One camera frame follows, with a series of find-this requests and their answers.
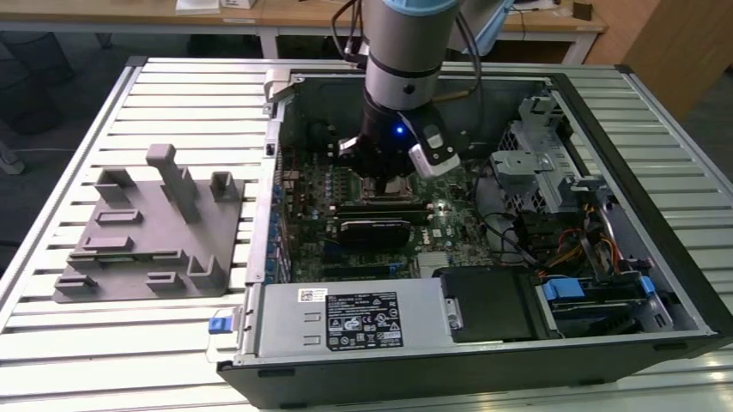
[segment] black wire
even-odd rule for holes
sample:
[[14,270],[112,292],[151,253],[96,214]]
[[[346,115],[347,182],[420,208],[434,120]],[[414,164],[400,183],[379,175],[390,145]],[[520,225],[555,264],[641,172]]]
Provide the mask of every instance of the black wire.
[[466,32],[466,37],[468,38],[468,44],[466,45],[468,48],[468,53],[471,54],[471,61],[472,61],[472,69],[476,74],[476,82],[475,87],[479,90],[479,115],[476,118],[476,125],[474,130],[474,136],[475,138],[480,135],[480,130],[483,129],[483,116],[484,116],[484,98],[483,98],[483,86],[480,79],[483,78],[483,69],[480,67],[480,53],[479,53],[479,45],[476,43],[475,36],[471,32],[471,27],[468,26],[468,22],[466,21],[466,17],[463,16],[463,13],[458,12],[458,22],[460,27],[463,25],[463,29]]
[[364,12],[362,10],[362,0],[358,0],[358,31],[362,35],[362,43],[364,42]]
[[522,22],[522,41],[527,38],[527,27],[524,26],[524,12],[516,9],[516,6],[511,6],[514,11],[519,12],[519,20]]
[[534,266],[538,269],[543,269],[543,265],[528,254],[528,252],[524,250],[524,248],[522,248],[514,240],[511,240],[502,232],[499,232],[491,225],[488,225],[486,223],[486,218],[490,217],[491,215],[511,216],[511,217],[514,217],[514,216],[511,214],[503,213],[503,212],[491,212],[491,213],[486,213],[483,216],[480,216],[480,220],[483,221],[483,225],[486,226],[486,229],[488,229],[488,231],[491,231],[491,233],[495,234],[499,237],[499,239],[502,241],[504,241],[508,244],[508,246],[511,246],[514,248],[514,250],[519,253],[519,255],[522,256],[522,259],[524,260],[524,262],[527,262],[527,264],[530,266]]
[[458,16],[455,18],[455,25],[458,26],[458,33],[460,34],[460,39],[463,40],[463,44],[466,45],[466,49],[468,49],[470,57],[471,57],[471,63],[472,63],[472,71],[475,74],[475,81],[471,85],[471,88],[468,88],[468,95],[472,94],[472,92],[476,91],[480,85],[480,61],[479,61],[479,48],[475,48],[474,51],[474,45],[475,45],[475,38],[472,37],[471,28],[468,27],[468,23],[466,22],[466,18],[463,17],[463,13],[458,12]]
[[0,247],[12,247],[17,249],[20,247],[20,242],[12,240],[0,240]]
[[346,2],[343,6],[338,9],[338,11],[334,13],[334,15],[331,16],[331,37],[334,38],[335,50],[342,55],[343,60],[346,60],[346,53],[343,52],[343,49],[342,49],[338,33],[335,32],[335,21],[339,20],[339,17],[342,16],[343,12],[348,9],[348,7],[354,6],[355,2],[356,0],[350,0],[348,2]]

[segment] blue latch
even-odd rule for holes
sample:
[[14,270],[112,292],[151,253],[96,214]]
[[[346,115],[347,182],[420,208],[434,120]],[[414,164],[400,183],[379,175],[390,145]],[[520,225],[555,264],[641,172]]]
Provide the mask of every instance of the blue latch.
[[208,334],[220,335],[224,333],[231,333],[231,324],[231,316],[208,319]]
[[651,279],[649,279],[649,276],[642,276],[639,282],[641,288],[643,289],[643,293],[646,294],[646,296],[654,294],[657,289],[654,288],[654,283],[651,283]]
[[544,285],[542,285],[542,291],[547,300],[585,297],[581,282],[571,277],[550,279],[550,281],[547,281]]

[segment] warning label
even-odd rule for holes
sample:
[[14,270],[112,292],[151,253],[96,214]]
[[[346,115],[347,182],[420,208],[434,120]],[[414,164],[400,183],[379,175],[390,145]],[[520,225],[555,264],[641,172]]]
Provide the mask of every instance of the warning label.
[[332,351],[403,346],[396,292],[330,294],[326,334]]

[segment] floor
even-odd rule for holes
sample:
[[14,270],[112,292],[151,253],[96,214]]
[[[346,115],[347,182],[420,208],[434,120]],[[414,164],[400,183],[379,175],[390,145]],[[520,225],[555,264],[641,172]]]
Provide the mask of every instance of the floor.
[[[241,36],[220,36],[209,39],[160,35],[151,42],[148,35],[113,36],[113,46],[101,49],[92,34],[60,33],[58,42],[67,53],[76,78],[50,89],[52,97],[65,115],[63,126],[36,135],[18,136],[0,123],[0,136],[5,144],[17,150],[26,165],[20,176],[0,173],[0,274],[12,259],[12,244],[22,241],[37,212],[56,184],[56,180],[84,138],[119,73],[129,56],[156,57],[240,57],[257,58],[256,39]],[[287,58],[306,58],[312,53],[331,54],[322,44],[293,41],[281,54]],[[8,58],[0,46],[0,59]],[[695,110],[689,114],[683,127],[695,138],[705,152],[729,178],[733,178],[733,74],[721,77]]]

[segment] aluminum extrusion table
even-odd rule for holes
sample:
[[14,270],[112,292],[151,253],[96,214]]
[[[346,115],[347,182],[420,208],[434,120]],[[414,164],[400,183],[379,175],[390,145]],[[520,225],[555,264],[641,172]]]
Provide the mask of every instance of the aluminum extrusion table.
[[[125,67],[0,281],[2,410],[205,412],[255,410],[205,356],[207,320],[243,302],[256,209],[265,70],[344,70],[319,61],[139,59]],[[450,70],[470,71],[464,64]],[[733,304],[733,186],[634,75],[613,67],[487,65],[486,72],[565,72],[726,304]],[[228,170],[245,180],[229,291],[220,298],[53,303],[53,283],[91,216],[100,167],[144,166],[151,143],[172,143],[193,179]],[[590,161],[589,153],[579,155]],[[607,385],[391,401],[367,411],[730,410],[733,355],[674,360]]]

